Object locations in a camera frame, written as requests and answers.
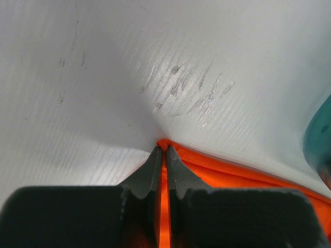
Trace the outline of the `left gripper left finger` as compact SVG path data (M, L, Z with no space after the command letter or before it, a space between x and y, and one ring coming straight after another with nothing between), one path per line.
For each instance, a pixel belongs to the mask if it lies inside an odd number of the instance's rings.
M1 247L157 247L162 149L116 186L34 186L1 209Z

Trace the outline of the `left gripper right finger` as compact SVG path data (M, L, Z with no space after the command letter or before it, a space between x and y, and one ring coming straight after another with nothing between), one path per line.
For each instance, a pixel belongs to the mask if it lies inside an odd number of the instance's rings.
M166 152L171 247L329 247L308 198L288 188L213 188Z

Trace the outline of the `orange t shirt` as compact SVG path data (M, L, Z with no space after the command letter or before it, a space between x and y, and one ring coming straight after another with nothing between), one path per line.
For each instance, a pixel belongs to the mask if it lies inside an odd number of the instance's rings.
M202 178L207 184L216 188L294 188L303 192L312 203L317 217L330 244L330 198L307 189L299 184L276 178L250 168L221 162L206 155L185 148L169 139L161 139L157 145L166 152L169 146L175 148L183 163ZM168 198L168 169L165 157L162 159L161 205L158 247L170 245L170 210Z

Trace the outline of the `teal plastic bin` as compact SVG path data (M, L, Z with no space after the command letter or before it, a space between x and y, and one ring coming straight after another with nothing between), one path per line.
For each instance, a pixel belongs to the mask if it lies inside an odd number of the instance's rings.
M305 133L304 157L308 165L330 188L330 97L318 109Z

